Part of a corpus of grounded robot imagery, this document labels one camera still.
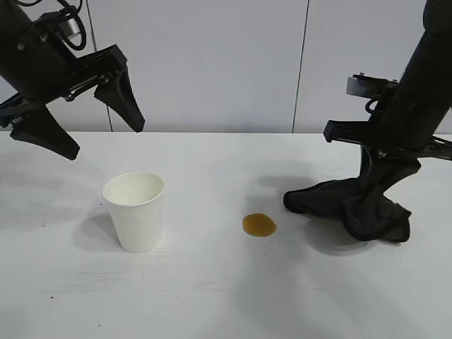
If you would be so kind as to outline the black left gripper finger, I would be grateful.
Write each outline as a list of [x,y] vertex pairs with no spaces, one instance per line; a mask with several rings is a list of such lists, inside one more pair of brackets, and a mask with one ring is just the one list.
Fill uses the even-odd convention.
[[145,119],[136,102],[128,69],[116,72],[112,79],[99,84],[94,97],[113,109],[135,132],[142,132]]
[[80,146],[45,106],[25,112],[13,119],[11,125],[10,137],[13,140],[46,148],[69,160],[77,158]]

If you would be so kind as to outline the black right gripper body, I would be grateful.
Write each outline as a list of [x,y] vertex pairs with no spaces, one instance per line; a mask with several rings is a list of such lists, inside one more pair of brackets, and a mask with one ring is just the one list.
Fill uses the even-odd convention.
[[348,83],[347,94],[367,99],[369,118],[328,121],[323,131],[327,142],[368,146],[378,158],[451,159],[451,142],[434,136],[449,106],[442,93],[408,100],[398,97],[397,83]]

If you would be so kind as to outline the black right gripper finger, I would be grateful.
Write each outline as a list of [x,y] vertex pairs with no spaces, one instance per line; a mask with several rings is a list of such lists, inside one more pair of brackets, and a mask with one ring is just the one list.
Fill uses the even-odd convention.
[[406,159],[401,157],[385,157],[376,161],[376,202],[379,206],[391,202],[384,196],[384,193],[405,178],[417,174],[421,164],[417,159]]
[[363,204],[379,204],[383,196],[382,169],[379,167],[379,159],[374,151],[361,145],[361,163],[359,169],[358,190],[363,199]]

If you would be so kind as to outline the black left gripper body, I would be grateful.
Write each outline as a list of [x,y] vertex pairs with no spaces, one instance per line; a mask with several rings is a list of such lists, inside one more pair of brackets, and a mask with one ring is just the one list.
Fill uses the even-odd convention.
[[1,103],[1,126],[57,98],[72,101],[127,68],[117,45],[76,57],[61,31],[61,16],[1,17],[1,77],[16,94]]

